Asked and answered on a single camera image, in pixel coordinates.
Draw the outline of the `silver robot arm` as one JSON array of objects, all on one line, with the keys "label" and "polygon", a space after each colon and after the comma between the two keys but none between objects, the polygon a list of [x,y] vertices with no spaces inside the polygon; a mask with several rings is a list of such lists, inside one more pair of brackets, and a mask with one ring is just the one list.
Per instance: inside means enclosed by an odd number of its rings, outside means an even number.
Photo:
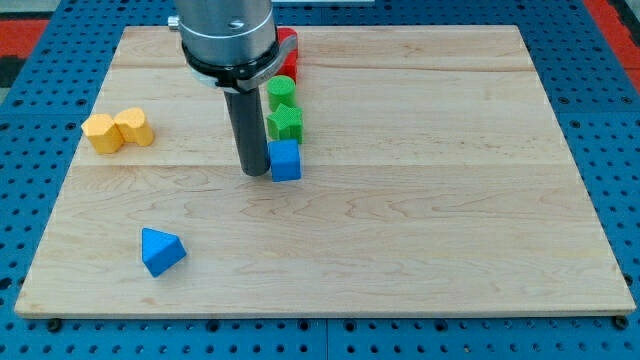
[{"label": "silver robot arm", "polygon": [[278,38],[270,0],[175,0],[188,65],[213,87],[247,93],[268,81],[298,48]]}]

